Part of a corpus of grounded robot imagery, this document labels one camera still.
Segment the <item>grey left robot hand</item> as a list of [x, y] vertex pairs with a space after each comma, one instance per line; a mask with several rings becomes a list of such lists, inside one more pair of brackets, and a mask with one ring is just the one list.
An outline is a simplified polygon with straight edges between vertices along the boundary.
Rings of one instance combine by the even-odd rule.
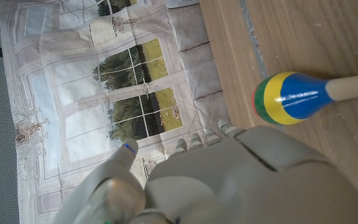
[[358, 223], [358, 190], [326, 156], [266, 126], [220, 121], [157, 164], [145, 185], [127, 139], [77, 186], [55, 223]]

